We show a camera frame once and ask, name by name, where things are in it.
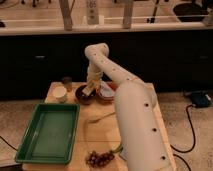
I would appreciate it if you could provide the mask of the yellow-white gripper body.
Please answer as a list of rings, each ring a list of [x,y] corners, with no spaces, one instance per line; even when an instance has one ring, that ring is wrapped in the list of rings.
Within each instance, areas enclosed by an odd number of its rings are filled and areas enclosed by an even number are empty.
[[[82,93],[86,96],[89,96],[94,90],[100,87],[100,79],[88,79],[86,87],[82,90]]]

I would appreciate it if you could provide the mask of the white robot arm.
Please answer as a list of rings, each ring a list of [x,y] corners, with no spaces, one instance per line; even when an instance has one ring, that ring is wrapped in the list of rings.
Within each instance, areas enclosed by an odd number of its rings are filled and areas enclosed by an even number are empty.
[[[155,91],[110,60],[106,43],[89,45],[84,53],[88,82],[99,81],[105,73],[117,84],[114,108],[128,171],[176,171],[155,117]]]

